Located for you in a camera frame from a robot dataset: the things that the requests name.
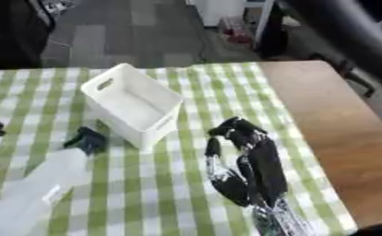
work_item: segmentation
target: white plastic bottle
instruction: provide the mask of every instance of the white plastic bottle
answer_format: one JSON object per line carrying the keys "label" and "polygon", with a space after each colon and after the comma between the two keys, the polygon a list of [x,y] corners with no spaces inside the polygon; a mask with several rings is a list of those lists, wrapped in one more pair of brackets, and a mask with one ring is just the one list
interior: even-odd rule
{"label": "white plastic bottle", "polygon": [[0,196],[0,236],[24,236],[73,186],[88,177],[88,156],[78,148],[47,155],[28,177]]}

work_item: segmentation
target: table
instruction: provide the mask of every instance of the table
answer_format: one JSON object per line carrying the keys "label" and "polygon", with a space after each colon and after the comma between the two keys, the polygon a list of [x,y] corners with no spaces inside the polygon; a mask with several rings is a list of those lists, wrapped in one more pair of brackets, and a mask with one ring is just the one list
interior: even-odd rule
{"label": "table", "polygon": [[[178,130],[152,152],[131,147],[90,115],[78,88],[100,72],[0,71],[0,121],[7,131],[0,138],[0,194],[81,125],[110,137],[107,151],[90,162],[90,178],[54,208],[47,228],[36,235],[257,235],[249,211],[219,195],[205,170],[205,131],[234,115],[269,131],[288,179],[289,203],[318,235],[355,230],[257,63],[145,70],[185,99]],[[223,159],[235,166],[232,144],[223,144]]]}
{"label": "table", "polygon": [[382,222],[382,122],[322,62],[261,64],[359,227]]}

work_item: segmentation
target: gingham tablecloth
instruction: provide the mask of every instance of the gingham tablecloth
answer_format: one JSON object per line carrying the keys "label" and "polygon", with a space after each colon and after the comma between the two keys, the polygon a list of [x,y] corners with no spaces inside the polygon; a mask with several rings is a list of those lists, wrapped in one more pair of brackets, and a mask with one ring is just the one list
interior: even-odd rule
{"label": "gingham tablecloth", "polygon": [[[7,131],[0,138],[0,194],[43,162],[46,152],[60,149],[81,125],[111,138],[106,153],[88,164],[90,178],[55,206],[37,235],[257,235],[249,211],[219,195],[206,174],[205,131],[235,115],[260,124],[276,141],[289,202],[317,235],[356,229],[257,64],[147,70],[185,99],[178,130],[152,152],[138,151],[91,118],[78,88],[100,72],[0,71],[0,121]],[[230,143],[224,142],[223,153],[234,166]]]}

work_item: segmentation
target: white cabinet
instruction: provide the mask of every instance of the white cabinet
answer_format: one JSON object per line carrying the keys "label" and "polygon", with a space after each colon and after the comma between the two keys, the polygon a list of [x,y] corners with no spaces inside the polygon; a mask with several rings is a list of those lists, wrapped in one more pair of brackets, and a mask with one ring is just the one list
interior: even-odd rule
{"label": "white cabinet", "polygon": [[245,10],[245,0],[187,0],[194,4],[205,27],[217,26],[222,17],[240,17]]}

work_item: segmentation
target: floor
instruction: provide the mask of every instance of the floor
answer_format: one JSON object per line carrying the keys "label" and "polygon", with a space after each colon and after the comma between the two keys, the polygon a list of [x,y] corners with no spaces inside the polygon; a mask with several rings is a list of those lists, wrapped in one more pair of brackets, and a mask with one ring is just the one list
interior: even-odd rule
{"label": "floor", "polygon": [[248,48],[204,29],[185,0],[82,0],[58,19],[44,66],[106,68],[258,61]]}

